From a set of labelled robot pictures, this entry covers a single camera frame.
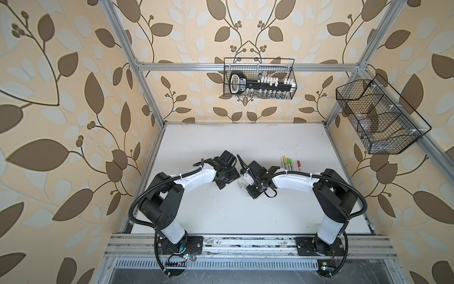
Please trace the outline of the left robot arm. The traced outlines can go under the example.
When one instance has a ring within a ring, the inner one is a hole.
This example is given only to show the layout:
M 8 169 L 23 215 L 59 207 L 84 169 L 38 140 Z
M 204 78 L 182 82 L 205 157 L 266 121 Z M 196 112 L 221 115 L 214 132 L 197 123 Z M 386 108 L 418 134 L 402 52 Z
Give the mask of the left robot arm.
M 184 193 L 212 182 L 223 189 L 240 177 L 235 166 L 236 157 L 226 150 L 220 156 L 195 163 L 195 168 L 188 172 L 173 176 L 161 172 L 132 202 L 129 221 L 154 230 L 154 255 L 167 277 L 175 274 L 160 260 L 158 245 L 162 245 L 163 253 L 170 257 L 188 260 L 191 255 L 188 232 L 176 220 Z

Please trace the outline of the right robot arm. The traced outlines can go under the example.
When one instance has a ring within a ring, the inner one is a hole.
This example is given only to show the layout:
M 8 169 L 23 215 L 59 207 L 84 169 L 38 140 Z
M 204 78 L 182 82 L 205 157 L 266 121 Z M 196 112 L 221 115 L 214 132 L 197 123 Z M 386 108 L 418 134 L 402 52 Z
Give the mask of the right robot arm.
M 318 232 L 313 238 L 295 238 L 299 256 L 326 256 L 331 264 L 320 262 L 317 273 L 322 278 L 334 277 L 344 266 L 349 243 L 345 230 L 355 217 L 366 213 L 368 204 L 364 196 L 344 181 L 333 169 L 322 173 L 305 173 L 272 166 L 266 169 L 253 161 L 247 165 L 237 156 L 241 174 L 249 182 L 247 191 L 256 199 L 270 189 L 293 189 L 314 194 L 323 213 Z

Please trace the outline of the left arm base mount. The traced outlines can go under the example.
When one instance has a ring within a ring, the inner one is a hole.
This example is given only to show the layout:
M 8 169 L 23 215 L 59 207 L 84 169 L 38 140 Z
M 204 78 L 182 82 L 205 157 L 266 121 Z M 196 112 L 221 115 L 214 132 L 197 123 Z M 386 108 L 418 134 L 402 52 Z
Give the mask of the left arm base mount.
M 201 235 L 185 235 L 177 244 L 173 244 L 168 238 L 158 237 L 157 248 L 164 255 L 199 255 L 202 253 L 203 240 Z

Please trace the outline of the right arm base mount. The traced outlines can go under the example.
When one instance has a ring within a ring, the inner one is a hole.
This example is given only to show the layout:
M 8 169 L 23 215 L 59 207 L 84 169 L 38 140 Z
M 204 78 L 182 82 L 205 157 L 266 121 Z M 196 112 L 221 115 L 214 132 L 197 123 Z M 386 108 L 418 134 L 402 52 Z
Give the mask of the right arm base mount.
M 299 256 L 340 257 L 345 255 L 346 246 L 338 237 L 333 244 L 326 244 L 316 237 L 295 238 Z

